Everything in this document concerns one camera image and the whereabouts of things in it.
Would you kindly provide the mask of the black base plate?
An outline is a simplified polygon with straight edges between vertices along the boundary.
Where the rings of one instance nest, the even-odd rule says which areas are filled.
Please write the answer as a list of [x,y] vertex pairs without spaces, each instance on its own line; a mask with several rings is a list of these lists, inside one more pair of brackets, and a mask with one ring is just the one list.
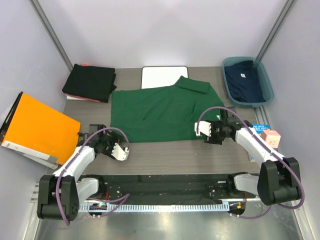
[[211,205],[223,200],[255,199],[231,187],[228,174],[92,175],[98,193],[116,200],[129,195],[126,205]]

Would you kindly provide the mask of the blue children's book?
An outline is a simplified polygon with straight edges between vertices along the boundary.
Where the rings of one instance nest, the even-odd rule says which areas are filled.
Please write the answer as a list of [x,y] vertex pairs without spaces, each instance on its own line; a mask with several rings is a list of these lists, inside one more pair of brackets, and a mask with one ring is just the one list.
[[263,130],[267,130],[270,129],[270,126],[268,124],[258,124],[258,123],[254,123],[253,124],[253,128],[255,129],[255,131],[257,132],[257,134],[259,136],[261,136],[261,133]]

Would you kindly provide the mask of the orange binder folder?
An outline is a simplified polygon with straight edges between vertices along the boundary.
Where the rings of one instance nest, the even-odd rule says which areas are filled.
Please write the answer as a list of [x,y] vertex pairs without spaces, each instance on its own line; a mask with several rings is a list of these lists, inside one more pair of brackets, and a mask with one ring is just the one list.
[[1,128],[0,145],[51,169],[74,153],[81,124],[20,92]]

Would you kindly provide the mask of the aluminium frame rail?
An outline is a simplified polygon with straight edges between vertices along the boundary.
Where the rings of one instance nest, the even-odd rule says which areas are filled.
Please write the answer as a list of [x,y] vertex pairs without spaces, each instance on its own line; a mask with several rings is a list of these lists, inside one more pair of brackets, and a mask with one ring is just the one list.
[[[260,198],[260,200],[267,206],[274,204],[282,204],[285,202],[295,201],[301,198],[301,191],[299,189],[298,184],[294,179],[286,180],[281,178],[279,180],[268,180],[260,178],[257,183],[257,187],[255,187],[257,193],[251,193],[255,195],[255,198]],[[95,193],[93,198],[100,199],[104,196],[102,193]]]

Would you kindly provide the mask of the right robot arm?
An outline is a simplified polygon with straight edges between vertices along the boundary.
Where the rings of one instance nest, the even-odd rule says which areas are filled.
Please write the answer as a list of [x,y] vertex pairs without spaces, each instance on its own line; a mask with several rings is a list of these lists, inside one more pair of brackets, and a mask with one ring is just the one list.
[[[226,138],[242,146],[260,167],[258,175],[234,173],[229,175],[226,193],[233,198],[243,192],[258,196],[266,205],[279,205],[292,210],[305,202],[305,191],[300,177],[300,165],[294,157],[285,157],[270,147],[255,128],[227,107],[217,107],[217,121],[199,118],[194,124],[196,136],[204,137],[205,143],[221,145]],[[298,201],[294,206],[288,202]]]

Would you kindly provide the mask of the white folded t shirt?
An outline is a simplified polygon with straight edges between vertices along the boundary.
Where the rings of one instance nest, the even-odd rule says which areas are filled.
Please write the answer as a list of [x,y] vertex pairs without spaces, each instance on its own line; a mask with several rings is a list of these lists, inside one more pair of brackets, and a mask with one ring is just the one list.
[[99,100],[85,98],[85,97],[79,97],[79,96],[72,96],[72,95],[66,95],[66,98],[68,100],[73,100],[73,101],[91,101],[91,102],[95,102],[95,103],[100,102]]

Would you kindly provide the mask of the black folded t shirt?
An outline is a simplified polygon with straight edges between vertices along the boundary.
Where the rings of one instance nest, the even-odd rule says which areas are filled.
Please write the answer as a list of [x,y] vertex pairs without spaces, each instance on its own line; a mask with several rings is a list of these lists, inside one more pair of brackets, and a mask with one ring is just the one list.
[[107,103],[115,86],[116,70],[111,67],[75,64],[62,92],[74,98]]

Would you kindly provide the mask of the navy blue t shirt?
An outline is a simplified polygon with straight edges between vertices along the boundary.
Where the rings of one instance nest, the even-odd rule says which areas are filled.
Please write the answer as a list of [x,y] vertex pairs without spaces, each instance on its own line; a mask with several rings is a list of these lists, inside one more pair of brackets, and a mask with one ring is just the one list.
[[263,103],[258,69],[253,60],[245,60],[224,68],[230,95],[242,103]]

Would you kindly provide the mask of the teal plastic basket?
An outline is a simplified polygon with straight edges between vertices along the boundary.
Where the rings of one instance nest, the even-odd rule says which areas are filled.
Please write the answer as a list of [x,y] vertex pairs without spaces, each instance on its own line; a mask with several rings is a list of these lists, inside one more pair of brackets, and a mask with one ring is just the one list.
[[[253,102],[239,102],[239,101],[235,100],[234,98],[232,98],[230,91],[229,91],[229,88],[228,88],[228,83],[226,80],[225,67],[232,66],[232,65],[239,63],[239,62],[242,62],[242,61],[253,61],[254,64],[256,65],[257,71],[258,71],[259,82],[260,82],[260,86],[262,89],[262,94],[263,94],[263,98],[265,99],[265,102],[255,102],[255,103],[253,103]],[[222,61],[222,74],[223,74],[223,79],[224,79],[225,87],[227,90],[227,94],[228,94],[231,102],[233,104],[235,104],[236,106],[244,107],[244,108],[249,108],[249,107],[254,108],[254,107],[267,105],[270,102],[272,102],[272,100],[274,99],[274,92],[273,92],[268,74],[267,74],[263,64],[254,57],[234,56],[234,57],[228,57],[228,58],[224,59]]]

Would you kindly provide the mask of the pink cube toy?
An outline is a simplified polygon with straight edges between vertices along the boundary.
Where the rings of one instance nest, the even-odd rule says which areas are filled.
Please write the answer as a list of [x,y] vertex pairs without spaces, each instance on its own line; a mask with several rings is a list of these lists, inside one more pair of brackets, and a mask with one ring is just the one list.
[[280,144],[281,135],[276,130],[263,130],[260,137],[271,147],[277,149]]

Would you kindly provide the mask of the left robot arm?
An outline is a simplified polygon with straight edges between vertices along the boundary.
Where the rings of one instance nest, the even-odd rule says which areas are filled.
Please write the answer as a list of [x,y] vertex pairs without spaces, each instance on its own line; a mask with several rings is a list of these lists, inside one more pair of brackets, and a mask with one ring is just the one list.
[[99,154],[118,161],[125,161],[129,156],[130,147],[121,146],[128,137],[119,128],[91,124],[88,132],[80,132],[78,136],[81,140],[71,157],[39,181],[36,212],[39,219],[63,220],[69,225],[77,217],[81,203],[90,196],[100,200],[107,192],[98,177],[81,178],[86,167]]

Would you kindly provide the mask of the white folding board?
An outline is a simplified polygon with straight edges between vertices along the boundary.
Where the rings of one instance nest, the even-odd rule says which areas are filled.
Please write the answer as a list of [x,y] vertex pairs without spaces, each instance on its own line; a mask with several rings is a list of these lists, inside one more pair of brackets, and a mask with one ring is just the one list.
[[141,89],[171,86],[181,76],[189,77],[186,66],[145,66],[141,71]]

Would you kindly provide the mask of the green t shirt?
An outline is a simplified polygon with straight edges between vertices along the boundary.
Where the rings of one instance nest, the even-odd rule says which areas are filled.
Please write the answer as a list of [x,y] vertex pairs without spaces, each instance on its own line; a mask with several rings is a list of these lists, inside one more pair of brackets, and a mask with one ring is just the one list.
[[181,76],[170,86],[113,92],[110,126],[131,143],[196,140],[201,114],[222,106],[210,83]]

